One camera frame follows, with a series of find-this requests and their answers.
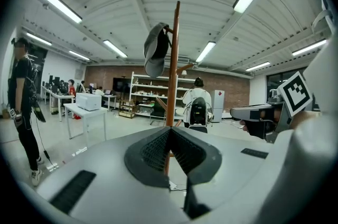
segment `red shirt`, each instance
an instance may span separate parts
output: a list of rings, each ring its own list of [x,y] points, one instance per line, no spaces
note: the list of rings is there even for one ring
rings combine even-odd
[[[76,91],[75,91],[74,86],[70,86],[70,88],[69,88],[69,94],[76,96]]]

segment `glove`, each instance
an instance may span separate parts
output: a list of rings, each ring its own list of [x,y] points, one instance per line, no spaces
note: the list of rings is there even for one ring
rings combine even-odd
[[[22,119],[21,113],[15,115],[14,124],[15,124],[16,129],[18,129],[22,125],[22,120],[23,119]]]

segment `brick wall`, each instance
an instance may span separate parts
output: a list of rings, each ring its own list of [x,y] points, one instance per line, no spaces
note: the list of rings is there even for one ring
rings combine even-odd
[[[97,86],[102,86],[104,89],[112,90],[113,78],[132,77],[132,72],[136,74],[146,74],[143,67],[131,66],[87,66],[85,83],[96,83]],[[204,82],[204,89],[208,92],[212,90],[224,90],[226,96],[224,98],[224,109],[229,111],[232,107],[245,106],[249,104],[250,82],[249,79],[238,78],[233,76],[226,76],[223,74],[207,73],[195,70],[187,70],[186,78],[195,79],[200,77]],[[188,88],[193,86],[191,83],[185,83],[181,87]]]

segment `black shirt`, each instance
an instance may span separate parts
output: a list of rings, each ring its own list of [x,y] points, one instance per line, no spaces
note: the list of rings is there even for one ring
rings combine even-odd
[[[22,92],[21,111],[31,111],[29,88],[27,87],[26,78],[31,76],[32,69],[32,62],[26,56],[14,62],[12,76],[8,84],[8,103],[11,108],[15,109],[16,79],[24,78],[25,83]]]

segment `white table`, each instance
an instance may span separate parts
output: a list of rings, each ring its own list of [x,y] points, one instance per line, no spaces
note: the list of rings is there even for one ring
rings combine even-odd
[[[88,147],[88,125],[87,125],[87,119],[90,117],[95,117],[95,116],[103,116],[104,119],[104,134],[105,134],[105,141],[107,140],[107,133],[106,133],[106,116],[107,116],[107,109],[106,108],[100,108],[97,110],[93,111],[87,111],[83,108],[78,107],[77,104],[64,104],[65,108],[65,121],[67,122],[67,128],[68,128],[68,134],[69,134],[69,139],[75,138],[77,136],[80,136],[82,134],[85,134],[86,136],[86,145]],[[80,116],[82,119],[82,125],[83,125],[83,133],[78,134],[76,136],[71,136],[70,133],[70,127],[69,127],[69,118],[67,116],[68,110],[71,112],[75,113],[76,115]]]
[[[108,111],[110,111],[110,99],[114,99],[114,109],[116,109],[116,95],[102,95],[102,97],[108,98]]]
[[[49,93],[49,112],[52,112],[52,99],[51,96],[55,97],[58,100],[58,111],[59,111],[59,121],[62,121],[61,114],[61,99],[72,99],[72,103],[74,103],[74,95],[57,95],[53,93],[51,90],[46,89],[46,87],[42,86],[44,89],[44,103],[46,104],[46,94]]]

